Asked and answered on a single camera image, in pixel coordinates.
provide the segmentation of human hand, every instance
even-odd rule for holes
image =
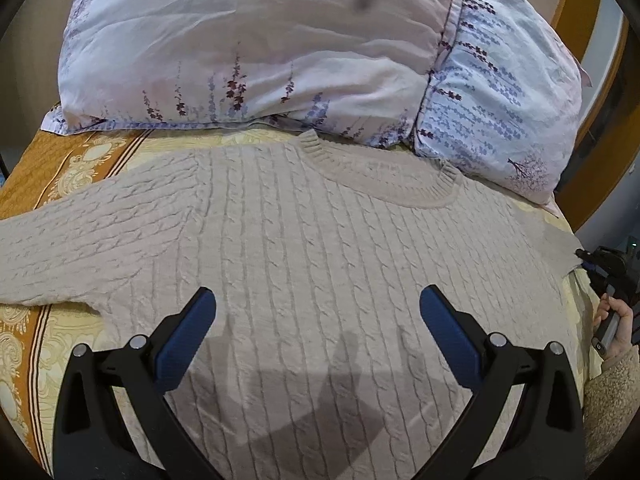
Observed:
[[[620,316],[620,323],[616,336],[613,338],[611,345],[607,349],[604,360],[613,359],[626,353],[631,348],[631,332],[634,326],[634,311],[624,301],[603,294],[600,298],[600,304],[596,311],[596,317],[593,320],[593,326],[596,328],[602,321],[609,317],[610,311],[616,311]]]

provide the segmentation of blue gripper pad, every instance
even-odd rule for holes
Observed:
[[[436,340],[458,384],[474,393],[482,385],[481,357],[466,336],[451,306],[439,289],[430,285],[420,295],[420,315]]]
[[[156,356],[154,385],[162,394],[175,390],[189,368],[209,327],[216,319],[216,297],[203,288]]]

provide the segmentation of beige sweater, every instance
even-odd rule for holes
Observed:
[[[82,301],[124,342],[208,286],[216,322],[168,399],[226,478],[410,478],[470,397],[420,318],[424,286],[576,367],[558,284],[577,241],[515,209],[449,164],[314,132],[172,153],[0,222],[0,301]]]

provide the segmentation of floral pillowcase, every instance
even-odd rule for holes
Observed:
[[[244,128],[406,140],[451,0],[74,0],[42,129]]]
[[[462,0],[414,149],[545,204],[578,130],[580,68],[526,0]]]

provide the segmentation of yellow bedspread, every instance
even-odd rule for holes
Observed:
[[[284,142],[291,134],[273,128],[243,132],[219,130],[132,131],[59,137],[38,132],[5,186],[0,190],[0,219],[43,206],[47,202],[109,176],[128,171],[162,153],[183,148],[229,144]],[[519,208],[570,231],[551,213],[509,194]],[[564,308],[576,338],[583,342],[578,356],[578,390],[593,376],[597,358],[588,349],[588,330],[597,298],[583,270],[562,284]],[[51,471],[51,444],[60,383],[73,346],[94,349],[108,343],[100,317],[85,304],[64,303],[33,308],[0,305],[0,406],[37,460]]]

